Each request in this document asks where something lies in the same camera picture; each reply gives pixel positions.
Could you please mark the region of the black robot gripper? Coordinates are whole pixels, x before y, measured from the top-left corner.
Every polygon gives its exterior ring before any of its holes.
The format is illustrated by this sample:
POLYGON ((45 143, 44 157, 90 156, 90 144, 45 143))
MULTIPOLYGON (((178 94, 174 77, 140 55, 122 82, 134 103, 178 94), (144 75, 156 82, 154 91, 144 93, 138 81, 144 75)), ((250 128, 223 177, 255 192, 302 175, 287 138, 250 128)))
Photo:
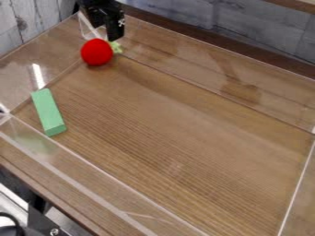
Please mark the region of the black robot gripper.
POLYGON ((76 0, 86 10, 87 18, 94 28, 106 26, 107 39, 116 41, 124 36, 126 18, 118 0, 76 0))

